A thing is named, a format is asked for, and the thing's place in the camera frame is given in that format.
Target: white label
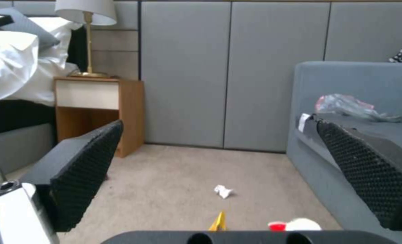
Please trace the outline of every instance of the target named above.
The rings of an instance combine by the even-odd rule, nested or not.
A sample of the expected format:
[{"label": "white label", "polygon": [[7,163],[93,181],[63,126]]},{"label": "white label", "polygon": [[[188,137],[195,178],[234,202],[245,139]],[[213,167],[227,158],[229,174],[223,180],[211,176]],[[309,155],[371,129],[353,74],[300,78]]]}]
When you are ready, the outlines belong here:
[{"label": "white label", "polygon": [[305,128],[305,121],[310,117],[309,114],[303,113],[300,116],[300,120],[299,120],[299,126],[297,127],[297,129],[303,133],[303,129]]}]

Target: gray pillow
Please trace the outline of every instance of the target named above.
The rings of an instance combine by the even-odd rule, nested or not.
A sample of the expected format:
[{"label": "gray pillow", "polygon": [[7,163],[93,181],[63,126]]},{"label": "gray pillow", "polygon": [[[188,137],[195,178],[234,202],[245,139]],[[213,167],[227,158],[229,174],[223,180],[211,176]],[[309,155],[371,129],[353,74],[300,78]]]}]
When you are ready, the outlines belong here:
[{"label": "gray pillow", "polygon": [[60,43],[56,37],[35,24],[32,20],[29,20],[15,8],[0,9],[0,14],[10,15],[14,21],[12,24],[0,27],[0,29],[3,31],[18,31],[37,35],[39,39],[39,51],[46,50]]}]

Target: lamp shade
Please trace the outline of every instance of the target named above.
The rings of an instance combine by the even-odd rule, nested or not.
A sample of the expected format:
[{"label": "lamp shade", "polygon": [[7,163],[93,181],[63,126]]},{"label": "lamp shade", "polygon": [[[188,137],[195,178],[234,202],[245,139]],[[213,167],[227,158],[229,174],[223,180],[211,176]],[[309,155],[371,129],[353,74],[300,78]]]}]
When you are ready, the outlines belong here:
[{"label": "lamp shade", "polygon": [[115,25],[116,13],[113,0],[56,0],[56,14],[66,20],[85,23],[83,12],[91,12],[92,25]]}]

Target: floor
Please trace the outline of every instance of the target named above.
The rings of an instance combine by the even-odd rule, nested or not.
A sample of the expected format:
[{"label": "floor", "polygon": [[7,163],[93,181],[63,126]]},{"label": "floor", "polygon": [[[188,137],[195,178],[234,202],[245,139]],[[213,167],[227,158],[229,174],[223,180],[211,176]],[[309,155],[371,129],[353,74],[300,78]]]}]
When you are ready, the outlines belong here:
[{"label": "floor", "polygon": [[[83,220],[58,234],[62,244],[130,230],[207,230],[222,210],[229,230],[267,230],[297,217],[341,229],[283,154],[144,145],[115,158],[108,175]],[[235,195],[221,199],[217,184]]]}]

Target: black textured gripper pad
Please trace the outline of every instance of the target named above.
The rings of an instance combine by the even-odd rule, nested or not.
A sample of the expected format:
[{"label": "black textured gripper pad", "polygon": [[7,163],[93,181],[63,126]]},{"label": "black textured gripper pad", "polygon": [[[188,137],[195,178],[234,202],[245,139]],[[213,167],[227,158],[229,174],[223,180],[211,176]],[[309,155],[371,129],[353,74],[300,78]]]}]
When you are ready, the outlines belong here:
[{"label": "black textured gripper pad", "polygon": [[328,121],[319,121],[317,131],[381,226],[402,230],[402,148]]},{"label": "black textured gripper pad", "polygon": [[94,131],[97,137],[50,180],[55,231],[69,231],[82,219],[106,177],[122,128],[122,122],[117,121]]}]

